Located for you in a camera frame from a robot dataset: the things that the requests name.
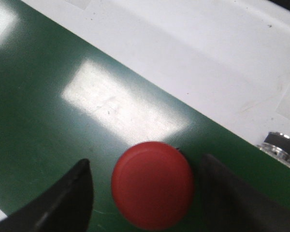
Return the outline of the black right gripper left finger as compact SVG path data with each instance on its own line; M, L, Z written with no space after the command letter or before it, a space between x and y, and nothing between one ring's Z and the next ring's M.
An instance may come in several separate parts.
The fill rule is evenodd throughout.
M88 159L79 160L39 197L0 221L0 232L85 232L93 209Z

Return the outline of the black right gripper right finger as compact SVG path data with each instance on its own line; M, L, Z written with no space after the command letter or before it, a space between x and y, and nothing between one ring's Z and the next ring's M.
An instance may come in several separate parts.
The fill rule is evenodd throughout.
M199 185L211 232L290 232L290 210L236 176L213 155L202 156Z

